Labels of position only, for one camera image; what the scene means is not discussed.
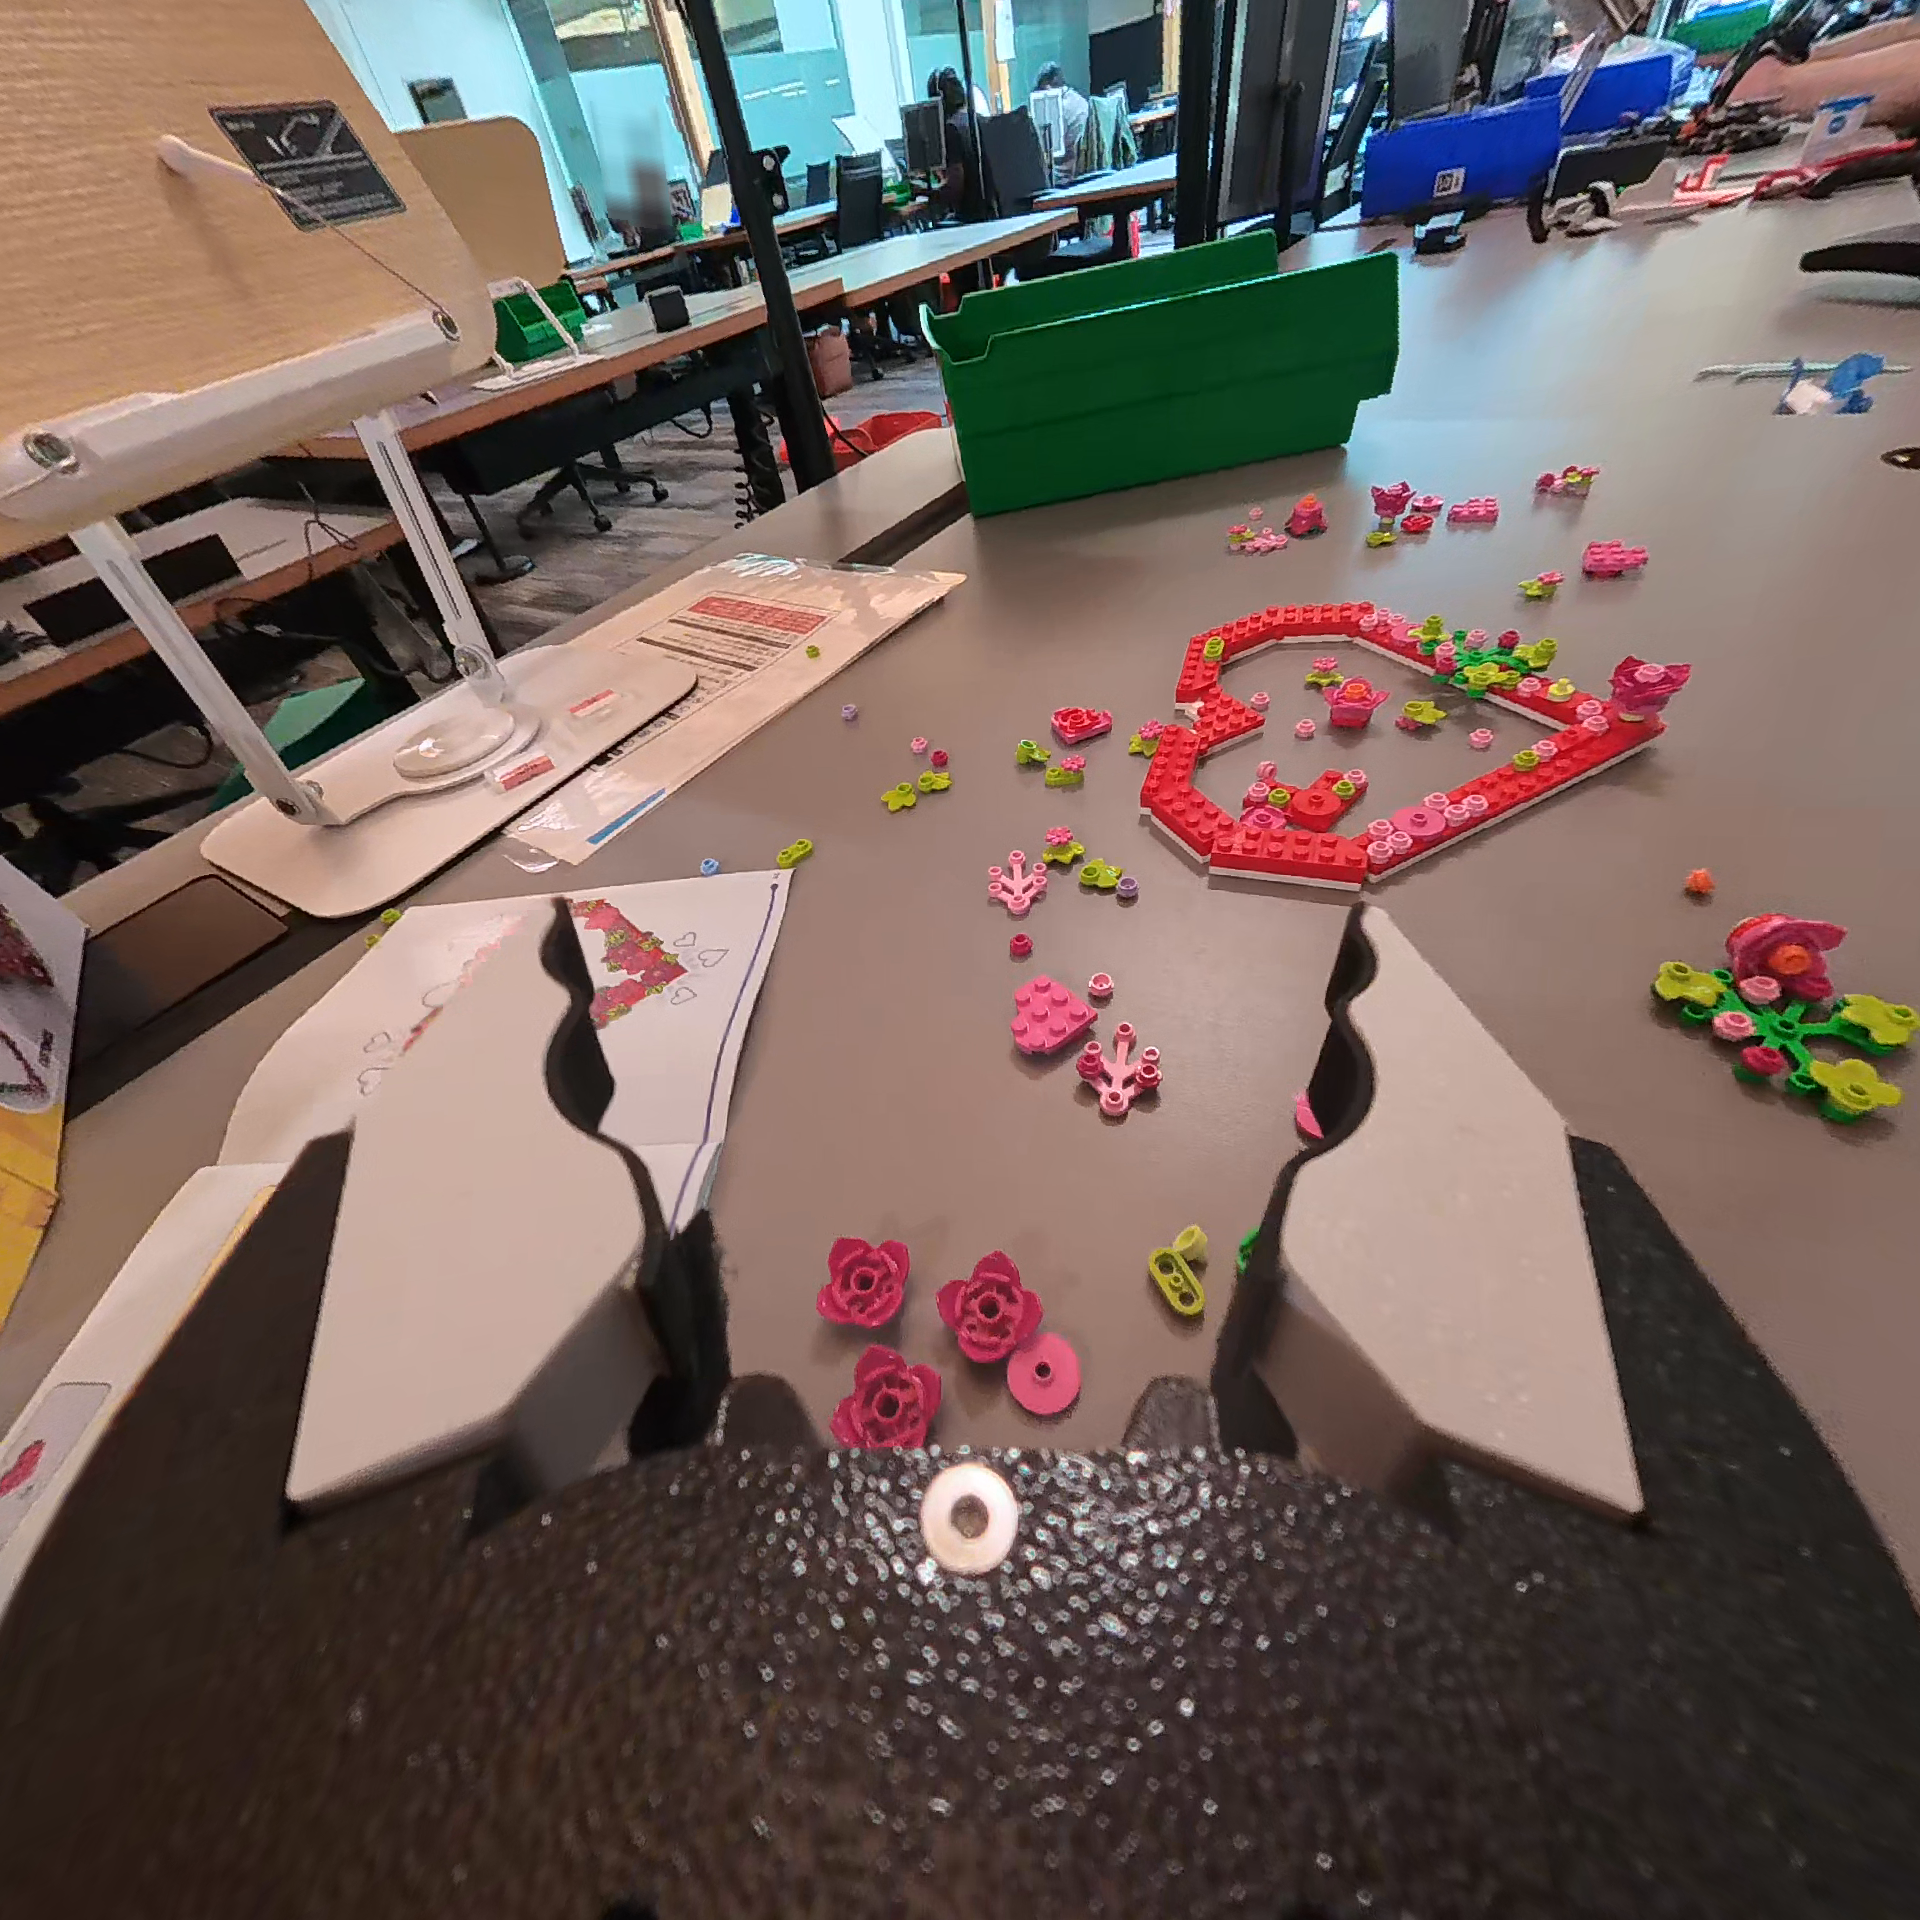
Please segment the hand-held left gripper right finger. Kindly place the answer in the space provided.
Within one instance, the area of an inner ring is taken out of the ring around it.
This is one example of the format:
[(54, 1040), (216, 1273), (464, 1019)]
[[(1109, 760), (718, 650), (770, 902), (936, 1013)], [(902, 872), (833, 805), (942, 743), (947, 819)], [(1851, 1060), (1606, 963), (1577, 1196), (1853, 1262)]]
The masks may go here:
[(1571, 1132), (1375, 906), (1348, 916), (1284, 1162), (1218, 1322), (1241, 1454), (1407, 1498), (1440, 1467), (1639, 1523)]

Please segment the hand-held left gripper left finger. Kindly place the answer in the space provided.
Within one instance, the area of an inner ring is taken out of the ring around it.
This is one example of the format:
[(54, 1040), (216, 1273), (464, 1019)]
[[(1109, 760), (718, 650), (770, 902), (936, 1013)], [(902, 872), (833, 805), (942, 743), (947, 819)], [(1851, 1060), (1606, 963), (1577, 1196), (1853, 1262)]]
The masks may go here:
[(708, 1169), (611, 1131), (572, 906), (539, 898), (349, 1131), (283, 1496), (344, 1509), (449, 1464), (521, 1496), (708, 1436), (728, 1301)]

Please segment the red heart lego frame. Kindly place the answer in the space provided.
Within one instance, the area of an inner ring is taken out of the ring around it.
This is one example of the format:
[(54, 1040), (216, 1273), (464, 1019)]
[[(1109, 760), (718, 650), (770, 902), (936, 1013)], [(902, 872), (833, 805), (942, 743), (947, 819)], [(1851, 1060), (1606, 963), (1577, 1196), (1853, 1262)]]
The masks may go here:
[[(1536, 722), (1540, 738), (1351, 834), (1342, 822), (1364, 797), (1364, 780), (1351, 771), (1326, 771), (1305, 789), (1284, 783), (1284, 800), (1223, 811), (1200, 790), (1200, 766), (1259, 738), (1265, 725), (1255, 698), (1223, 685), (1227, 670), (1259, 650), (1321, 639), (1351, 639), (1378, 661), (1421, 670), (1440, 694)], [(1610, 688), (1550, 680), (1554, 661), (1548, 639), (1455, 631), (1444, 619), (1407, 621), (1364, 600), (1285, 605), (1208, 627), (1181, 658), (1178, 722), (1152, 749), (1139, 814), (1215, 878), (1360, 891), (1597, 780), (1664, 734), (1669, 710), (1650, 725), (1618, 722)]]

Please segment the magenta rose lego piece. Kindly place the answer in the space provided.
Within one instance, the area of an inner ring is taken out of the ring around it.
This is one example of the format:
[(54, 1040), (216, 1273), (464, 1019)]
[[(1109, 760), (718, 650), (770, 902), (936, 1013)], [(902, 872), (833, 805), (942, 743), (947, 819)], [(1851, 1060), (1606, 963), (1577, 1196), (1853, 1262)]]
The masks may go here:
[(829, 1436), (844, 1450), (925, 1450), (942, 1403), (942, 1375), (908, 1363), (889, 1345), (867, 1345), (847, 1394), (829, 1417)]
[(816, 1313), (833, 1327), (879, 1333), (903, 1311), (911, 1254), (903, 1242), (834, 1238)]
[(935, 1311), (954, 1333), (967, 1363), (996, 1364), (1013, 1360), (1040, 1333), (1040, 1298), (1022, 1284), (1018, 1265), (1005, 1252), (988, 1252), (973, 1273), (936, 1290)]

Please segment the green lego plant assembly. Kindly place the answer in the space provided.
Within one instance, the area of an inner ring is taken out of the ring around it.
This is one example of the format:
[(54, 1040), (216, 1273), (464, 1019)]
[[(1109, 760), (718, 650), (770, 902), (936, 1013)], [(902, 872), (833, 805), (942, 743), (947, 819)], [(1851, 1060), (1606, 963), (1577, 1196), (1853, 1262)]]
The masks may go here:
[(1915, 1041), (1909, 1004), (1839, 988), (1836, 1004), (1745, 1000), (1723, 943), (1720, 953), (1720, 968), (1658, 963), (1650, 1000), (1669, 1023), (1707, 1036), (1732, 1081), (1802, 1100), (1831, 1128), (1899, 1110), (1904, 1089), (1879, 1065)]

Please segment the scattered small lego pieces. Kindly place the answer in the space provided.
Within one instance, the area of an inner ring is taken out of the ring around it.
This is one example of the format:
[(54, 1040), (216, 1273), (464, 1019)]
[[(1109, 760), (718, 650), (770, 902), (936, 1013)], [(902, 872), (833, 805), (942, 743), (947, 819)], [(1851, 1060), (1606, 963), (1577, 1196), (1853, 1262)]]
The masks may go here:
[[(1031, 969), (1114, 972), (1152, 1004), (1320, 1000), (1355, 894), (1215, 878), (1139, 816), (1142, 719), (1173, 722), (1189, 636), (1270, 605), (1391, 605), (1513, 627), (1533, 564), (1513, 497), (1496, 531), (1360, 550), (1342, 453), (973, 521), (902, 553), (961, 572), (929, 612), (770, 722), (668, 808), (674, 866), (767, 869), (797, 843), (781, 957), (853, 957), (911, 991)], [(1052, 710), (1109, 710), (1062, 749)], [(1013, 920), (987, 894), (1013, 851), (1052, 872)]]

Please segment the open instruction booklet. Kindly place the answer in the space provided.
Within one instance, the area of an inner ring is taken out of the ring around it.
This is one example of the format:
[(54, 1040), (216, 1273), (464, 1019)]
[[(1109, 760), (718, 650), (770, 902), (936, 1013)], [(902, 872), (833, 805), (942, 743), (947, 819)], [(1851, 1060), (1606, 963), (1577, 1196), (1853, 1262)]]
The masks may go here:
[[(642, 1155), (672, 1229), (708, 1201), (785, 890), (743, 872), (567, 891), (612, 1086), (605, 1132)], [(543, 898), (385, 912), (365, 957), (251, 1073), (216, 1160), (289, 1162), (346, 1128), (439, 1006), (543, 919)]]

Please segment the clear plastic bag with sheet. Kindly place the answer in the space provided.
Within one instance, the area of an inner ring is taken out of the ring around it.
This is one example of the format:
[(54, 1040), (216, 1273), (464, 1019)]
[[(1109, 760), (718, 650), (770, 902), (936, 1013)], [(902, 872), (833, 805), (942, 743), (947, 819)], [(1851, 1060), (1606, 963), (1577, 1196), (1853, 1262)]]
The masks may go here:
[(584, 866), (961, 582), (961, 572), (919, 575), (743, 553), (625, 612), (593, 614), (584, 631), (593, 650), (653, 650), (687, 668), (693, 688), (521, 814), (506, 834), (506, 852), (526, 872)]

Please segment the green plastic bin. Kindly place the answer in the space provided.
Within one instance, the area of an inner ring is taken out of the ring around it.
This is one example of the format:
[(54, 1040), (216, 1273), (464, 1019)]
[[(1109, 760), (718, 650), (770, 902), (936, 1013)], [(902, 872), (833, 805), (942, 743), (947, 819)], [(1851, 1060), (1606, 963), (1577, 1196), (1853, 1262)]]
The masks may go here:
[(1401, 263), (1270, 232), (919, 309), (977, 521), (1320, 453), (1391, 393)]

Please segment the blue and white small toy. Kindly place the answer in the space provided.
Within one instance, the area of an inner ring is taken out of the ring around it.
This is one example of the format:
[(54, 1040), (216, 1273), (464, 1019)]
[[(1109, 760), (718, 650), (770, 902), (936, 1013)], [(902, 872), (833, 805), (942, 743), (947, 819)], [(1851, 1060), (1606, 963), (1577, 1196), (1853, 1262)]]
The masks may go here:
[(1851, 353), (1839, 364), (1793, 357), (1786, 364), (1720, 364), (1694, 374), (1694, 381), (1777, 385), (1774, 413), (1780, 420), (1863, 414), (1875, 406), (1872, 381), (1904, 376), (1907, 366), (1876, 353)]

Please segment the black stand pole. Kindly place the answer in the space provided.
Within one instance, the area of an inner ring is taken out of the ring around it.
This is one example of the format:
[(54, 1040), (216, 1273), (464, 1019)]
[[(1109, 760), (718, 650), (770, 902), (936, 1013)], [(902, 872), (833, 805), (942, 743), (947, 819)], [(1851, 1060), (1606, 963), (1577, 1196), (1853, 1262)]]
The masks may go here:
[(797, 489), (808, 492), (834, 478), (834, 460), (829, 450), (821, 399), (807, 360), (801, 311), (782, 270), (770, 197), (760, 182), (760, 162), (743, 123), (743, 107), (731, 79), (731, 58), (716, 4), (678, 4), (678, 10), (693, 35), (703, 84), (708, 89), (708, 107), (722, 138), (731, 200), (758, 270), (760, 303), (776, 360), (776, 420), (785, 443), (785, 467)]

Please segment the blue plastic bin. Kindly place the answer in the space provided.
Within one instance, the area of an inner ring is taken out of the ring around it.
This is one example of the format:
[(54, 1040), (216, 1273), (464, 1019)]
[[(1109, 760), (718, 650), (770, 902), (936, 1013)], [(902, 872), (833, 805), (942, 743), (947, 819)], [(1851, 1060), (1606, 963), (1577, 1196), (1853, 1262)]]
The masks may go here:
[(1571, 118), (1560, 114), (1571, 72), (1545, 72), (1519, 101), (1375, 130), (1360, 151), (1357, 214), (1378, 221), (1444, 200), (1520, 200), (1571, 142), (1664, 114), (1688, 92), (1691, 72), (1691, 48), (1653, 40), (1606, 54)]

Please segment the background office desks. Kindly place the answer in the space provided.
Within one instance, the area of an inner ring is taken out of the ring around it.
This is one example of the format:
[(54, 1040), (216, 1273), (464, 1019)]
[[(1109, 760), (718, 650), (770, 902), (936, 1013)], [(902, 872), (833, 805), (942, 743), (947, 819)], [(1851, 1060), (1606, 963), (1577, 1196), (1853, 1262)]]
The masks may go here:
[[(1087, 215), (1109, 214), (1122, 238), (1122, 215), (1173, 197), (1173, 191), (1173, 154), (1104, 169), (1040, 193), (1036, 211), (1013, 218), (908, 232), (802, 266), (790, 275), (790, 298), (802, 324), (871, 311), (961, 268), (1013, 260), (1081, 226)], [(468, 464), (482, 467), (482, 438), (498, 438), (512, 423), (561, 408), (567, 397), (592, 397), (620, 379), (636, 379), (642, 413), (650, 408), (642, 425), (657, 425), (653, 414), (660, 423), (674, 420), (713, 397), (726, 399), (733, 388), (767, 385), (781, 374), (758, 281), (687, 298), (687, 324), (672, 331), (653, 327), (642, 309), (620, 309), (586, 324), (584, 347), (592, 351), (586, 357), (549, 357), (512, 376), (438, 379), (428, 399), (394, 406), (401, 447), (414, 467), (425, 467), (425, 457), (443, 443), (471, 457)], [(274, 457), (370, 464), (365, 447), (346, 425), (300, 434), (278, 447)], [(229, 587), (191, 597), (187, 614), (222, 621), (266, 596), (258, 582), (229, 582)], [(150, 647), (131, 625), (110, 627), (76, 650), (34, 650), (2, 670), (2, 716), (31, 710), (142, 655)]]

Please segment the black monitor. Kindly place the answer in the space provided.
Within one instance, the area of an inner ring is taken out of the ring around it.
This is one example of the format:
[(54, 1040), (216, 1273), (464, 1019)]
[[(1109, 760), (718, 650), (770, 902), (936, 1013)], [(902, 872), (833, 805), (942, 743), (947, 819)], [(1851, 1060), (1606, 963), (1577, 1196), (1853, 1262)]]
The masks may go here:
[(1221, 4), (1218, 27), (1210, 221), (1305, 235), (1383, 21), (1375, 4)]

